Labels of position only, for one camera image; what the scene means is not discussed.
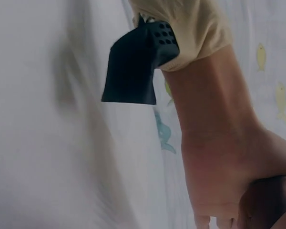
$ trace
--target blue fish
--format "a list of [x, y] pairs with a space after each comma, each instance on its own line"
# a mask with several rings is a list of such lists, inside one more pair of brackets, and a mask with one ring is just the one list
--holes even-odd
[[159, 135], [160, 142], [161, 142], [161, 149], [167, 150], [167, 151], [172, 152], [173, 154], [176, 154], [176, 150], [174, 149], [174, 147], [172, 147], [170, 144], [167, 143], [171, 137], [170, 127], [162, 123], [160, 114], [157, 111], [154, 112], [154, 115], [156, 117], [158, 135]]

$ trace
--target person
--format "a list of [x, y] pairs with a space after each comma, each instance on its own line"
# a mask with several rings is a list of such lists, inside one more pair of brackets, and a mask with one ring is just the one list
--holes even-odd
[[197, 229], [216, 217], [235, 226], [238, 206], [258, 179], [286, 176], [286, 140], [252, 108], [232, 36], [215, 0], [129, 0], [138, 15], [168, 22], [180, 54], [160, 66], [182, 130], [182, 157]]
[[270, 229], [286, 213], [286, 177], [253, 182], [239, 203], [238, 229]]

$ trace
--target perforated black plastic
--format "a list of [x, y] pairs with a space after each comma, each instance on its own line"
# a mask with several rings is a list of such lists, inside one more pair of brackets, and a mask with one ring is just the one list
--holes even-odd
[[154, 70], [179, 55], [169, 23], [145, 23], [121, 37], [111, 48], [102, 102], [156, 104]]

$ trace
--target yellow fish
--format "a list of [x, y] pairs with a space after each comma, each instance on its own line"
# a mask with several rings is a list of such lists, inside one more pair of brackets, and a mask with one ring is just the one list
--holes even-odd
[[167, 81], [165, 81], [165, 89], [166, 89], [166, 92], [168, 93], [168, 95], [170, 96], [171, 100], [168, 102], [168, 105], [173, 103], [173, 98], [172, 98], [172, 93], [171, 93], [171, 89], [170, 89], [170, 86], [168, 85]]
[[286, 123], [286, 89], [281, 82], [279, 82], [276, 87], [276, 105], [279, 111], [279, 114], [276, 116], [276, 118], [283, 120]]
[[258, 64], [258, 71], [265, 71], [265, 64], [266, 64], [266, 50], [262, 43], [258, 45], [257, 52], [256, 52], [257, 64]]

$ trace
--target skin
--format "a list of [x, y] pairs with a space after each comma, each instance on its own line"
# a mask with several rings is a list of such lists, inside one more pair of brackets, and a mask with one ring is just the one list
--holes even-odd
[[228, 45], [176, 72], [163, 72], [182, 130], [182, 157], [197, 229], [220, 229], [258, 179], [286, 176], [286, 141], [258, 121]]
[[270, 229], [286, 213], [286, 177], [250, 185], [239, 204], [238, 229]]

